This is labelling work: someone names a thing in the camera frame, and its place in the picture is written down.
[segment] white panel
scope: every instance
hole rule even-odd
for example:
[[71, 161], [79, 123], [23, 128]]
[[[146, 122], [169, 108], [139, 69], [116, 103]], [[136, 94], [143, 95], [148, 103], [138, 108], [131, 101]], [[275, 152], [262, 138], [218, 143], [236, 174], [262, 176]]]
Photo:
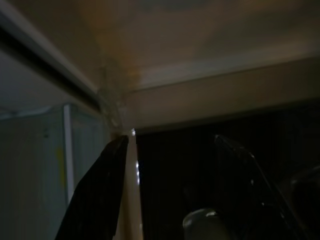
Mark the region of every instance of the white panel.
[[316, 42], [293, 41], [258, 49], [243, 50], [231, 55], [226, 54], [197, 61], [194, 61], [194, 59], [184, 60], [141, 69], [136, 73], [137, 76], [134, 73], [131, 75], [132, 78], [138, 78], [139, 81], [131, 82], [128, 88], [131, 91], [137, 91], [292, 62], [319, 55], [320, 47]]
[[139, 165], [136, 137], [129, 133], [129, 144], [127, 147], [126, 164], [125, 164], [125, 186], [127, 197], [123, 204], [127, 204], [127, 216], [125, 219], [129, 226], [130, 236], [132, 240], [143, 240], [142, 231], [142, 214], [140, 201], [140, 186], [139, 186]]
[[136, 91], [126, 98], [126, 128], [228, 116], [320, 97], [320, 60], [289, 62]]
[[64, 129], [64, 151], [65, 151], [65, 171], [68, 203], [70, 203], [75, 190], [74, 179], [74, 151], [71, 127], [71, 106], [63, 107], [63, 129]]
[[75, 105], [68, 105], [72, 134], [74, 188], [100, 156], [110, 141], [110, 133], [102, 118], [88, 114]]
[[66, 211], [62, 112], [0, 121], [0, 233], [52, 240]]

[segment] dark background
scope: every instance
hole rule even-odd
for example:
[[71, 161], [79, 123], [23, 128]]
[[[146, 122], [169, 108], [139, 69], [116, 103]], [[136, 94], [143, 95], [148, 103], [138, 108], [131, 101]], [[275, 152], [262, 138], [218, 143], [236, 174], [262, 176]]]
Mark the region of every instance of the dark background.
[[[179, 130], [137, 132], [145, 240], [183, 240], [182, 221], [193, 207], [214, 207], [206, 201], [213, 183], [204, 179], [214, 172], [216, 134], [251, 151], [278, 186], [287, 176], [320, 164], [319, 101]], [[186, 188], [202, 201], [191, 207]]]

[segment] ceiling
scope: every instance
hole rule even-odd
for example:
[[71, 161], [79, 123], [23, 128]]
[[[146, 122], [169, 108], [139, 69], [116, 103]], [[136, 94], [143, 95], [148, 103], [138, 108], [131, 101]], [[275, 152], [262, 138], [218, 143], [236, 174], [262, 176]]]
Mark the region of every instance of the ceiling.
[[319, 73], [304, 77], [318, 0], [0, 0], [0, 25], [92, 93], [123, 95], [128, 128], [319, 97]]
[[318, 0], [0, 0], [0, 11], [94, 92], [104, 66], [137, 91], [319, 52]]
[[286, 62], [318, 48], [318, 0], [75, 0], [130, 90]]

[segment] black plastic piece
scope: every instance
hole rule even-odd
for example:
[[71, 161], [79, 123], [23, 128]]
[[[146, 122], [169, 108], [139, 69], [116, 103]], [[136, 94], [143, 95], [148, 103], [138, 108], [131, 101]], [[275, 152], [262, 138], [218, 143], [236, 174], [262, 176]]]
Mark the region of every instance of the black plastic piece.
[[217, 207], [235, 240], [306, 240], [277, 187], [254, 156], [239, 143], [217, 135], [214, 141]]
[[129, 139], [110, 142], [76, 186], [56, 240], [111, 240], [116, 234]]

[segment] glass panel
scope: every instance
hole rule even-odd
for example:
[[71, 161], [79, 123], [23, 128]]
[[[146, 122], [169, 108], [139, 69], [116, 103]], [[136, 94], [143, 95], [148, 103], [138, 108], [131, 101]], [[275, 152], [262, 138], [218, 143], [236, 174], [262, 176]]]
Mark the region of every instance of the glass panel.
[[1, 239], [52, 240], [66, 211], [61, 109], [0, 121]]
[[110, 141], [108, 130], [98, 115], [71, 106], [74, 188]]

